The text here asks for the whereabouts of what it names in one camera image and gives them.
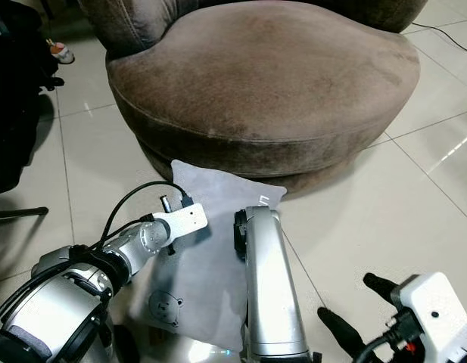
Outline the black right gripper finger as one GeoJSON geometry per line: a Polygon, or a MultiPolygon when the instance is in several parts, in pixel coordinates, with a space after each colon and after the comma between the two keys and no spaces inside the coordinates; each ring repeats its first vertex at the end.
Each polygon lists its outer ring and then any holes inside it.
{"type": "Polygon", "coordinates": [[[366,348],[362,337],[350,324],[344,321],[340,315],[326,307],[319,307],[316,310],[317,317],[328,328],[341,349],[351,358],[356,358],[359,353],[366,348]]]}
{"type": "Polygon", "coordinates": [[[400,301],[400,290],[402,290],[403,283],[395,283],[395,281],[379,277],[371,272],[365,273],[363,283],[396,310],[405,308],[400,301]]]}

